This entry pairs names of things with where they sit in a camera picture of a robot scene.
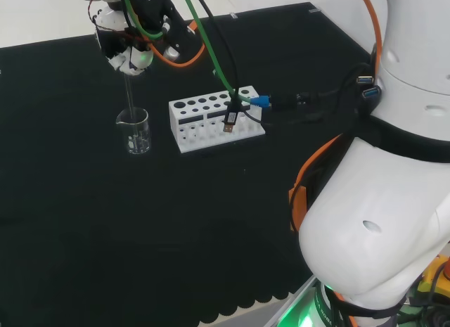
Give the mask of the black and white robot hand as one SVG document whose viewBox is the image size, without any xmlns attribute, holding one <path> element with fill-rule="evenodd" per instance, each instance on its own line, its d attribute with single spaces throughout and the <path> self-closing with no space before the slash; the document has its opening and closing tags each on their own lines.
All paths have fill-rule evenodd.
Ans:
<svg viewBox="0 0 450 327">
<path fill-rule="evenodd" d="M 153 62 L 153 52 L 134 28 L 130 28 L 123 11 L 109 6 L 92 18 L 102 54 L 114 70 L 138 76 Z"/>
</svg>

